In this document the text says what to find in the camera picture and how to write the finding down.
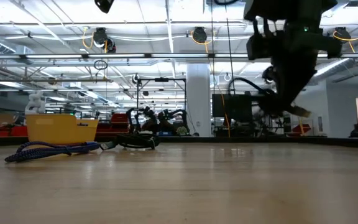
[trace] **wooden table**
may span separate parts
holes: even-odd
[[[6,164],[0,223],[358,223],[358,149],[161,144]]]

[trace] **ceiling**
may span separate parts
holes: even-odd
[[[117,46],[117,54],[124,53],[234,53],[244,54],[248,38],[254,33],[252,25],[242,19],[244,6],[231,6],[227,8],[204,5],[204,1],[196,0],[115,0],[109,14],[102,13],[92,0],[22,0],[24,10],[14,0],[0,0],[0,42],[9,47],[26,46],[32,54],[91,54],[103,53],[103,49],[95,45],[88,49],[83,44],[91,45],[91,35],[97,27],[105,27]],[[339,1],[337,7],[323,14],[321,28],[325,34],[332,34],[335,27],[346,27],[352,38],[358,37],[358,7],[344,7],[349,1]],[[207,45],[196,44],[187,35],[195,27],[204,27],[209,37],[214,34],[214,42]],[[270,23],[270,29],[282,29],[283,21],[276,25]],[[353,42],[358,49],[358,40]],[[351,53],[349,45],[343,46],[344,53]],[[0,73],[0,78],[18,79],[32,74],[31,78],[46,79],[90,79],[97,74],[93,68],[93,60],[79,64],[78,60],[33,60],[32,65],[17,63],[15,61],[0,61],[0,66],[17,75],[7,76]],[[189,60],[152,60],[152,59],[125,59],[109,60],[107,70],[98,74],[103,75],[111,82],[81,82],[83,89],[117,88],[118,90],[134,88],[132,78],[138,74],[141,78],[173,77],[185,78],[186,65],[195,63]],[[319,61],[319,68],[329,65],[330,61]],[[59,67],[50,66],[53,63],[66,63]],[[234,76],[247,77],[257,85],[265,85],[260,78],[262,72],[270,65],[264,62],[230,62],[217,60],[214,65],[218,87],[225,88],[227,73]],[[54,86],[48,83],[31,84],[34,88],[64,89],[68,83],[57,83]],[[249,85],[239,84],[238,88],[248,89]],[[166,88],[175,91],[150,92],[143,98],[184,98],[180,87],[174,83],[150,82],[144,88]],[[118,91],[97,91],[97,94],[114,103],[133,103],[127,93]],[[83,103],[86,97],[78,97],[75,92],[68,92],[68,100]]]

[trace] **black monitor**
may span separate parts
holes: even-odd
[[[252,121],[252,102],[247,95],[228,95],[213,94],[212,95],[212,117],[224,118],[225,112],[227,116],[239,122]]]

